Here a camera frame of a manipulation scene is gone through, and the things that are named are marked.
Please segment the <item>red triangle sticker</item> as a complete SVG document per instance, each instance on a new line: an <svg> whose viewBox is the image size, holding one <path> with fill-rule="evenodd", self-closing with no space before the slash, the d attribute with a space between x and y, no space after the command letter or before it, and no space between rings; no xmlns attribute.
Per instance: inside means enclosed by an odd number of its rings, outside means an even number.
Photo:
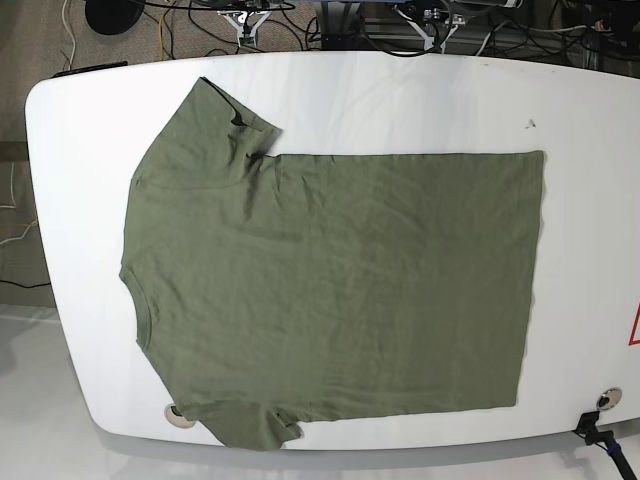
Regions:
<svg viewBox="0 0 640 480"><path fill-rule="evenodd" d="M635 318L634 318L634 322L633 322L633 325L632 325L632 329L631 329L631 333L630 333L630 337L629 337L629 342L628 342L629 346L639 345L640 344L639 319L640 319L640 305L637 308L637 311L636 311L636 314L635 314Z"/></svg>

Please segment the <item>olive green T-shirt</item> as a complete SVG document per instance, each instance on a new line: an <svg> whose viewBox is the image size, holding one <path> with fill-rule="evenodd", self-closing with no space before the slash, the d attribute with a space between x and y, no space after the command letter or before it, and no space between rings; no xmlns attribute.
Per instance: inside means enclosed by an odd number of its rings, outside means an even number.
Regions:
<svg viewBox="0 0 640 480"><path fill-rule="evenodd" d="M512 407L544 155L271 155L199 79L131 180L120 277L177 410L277 450L308 422Z"/></svg>

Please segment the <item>black round stand base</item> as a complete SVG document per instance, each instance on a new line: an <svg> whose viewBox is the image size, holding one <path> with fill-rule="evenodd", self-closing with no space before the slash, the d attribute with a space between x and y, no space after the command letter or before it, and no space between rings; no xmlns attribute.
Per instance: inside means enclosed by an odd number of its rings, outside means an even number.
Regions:
<svg viewBox="0 0 640 480"><path fill-rule="evenodd" d="M130 30L142 16L144 4L129 0L86 0L85 18L89 27L105 36Z"/></svg>

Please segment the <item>aluminium frame stand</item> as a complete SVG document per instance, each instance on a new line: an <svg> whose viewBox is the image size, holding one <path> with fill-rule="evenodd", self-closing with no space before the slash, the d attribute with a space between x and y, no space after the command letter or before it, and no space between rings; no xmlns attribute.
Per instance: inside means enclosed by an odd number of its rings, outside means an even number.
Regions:
<svg viewBox="0 0 640 480"><path fill-rule="evenodd" d="M406 27L393 5L383 1L313 1L312 6L326 51L374 50L366 35L381 46Z"/></svg>

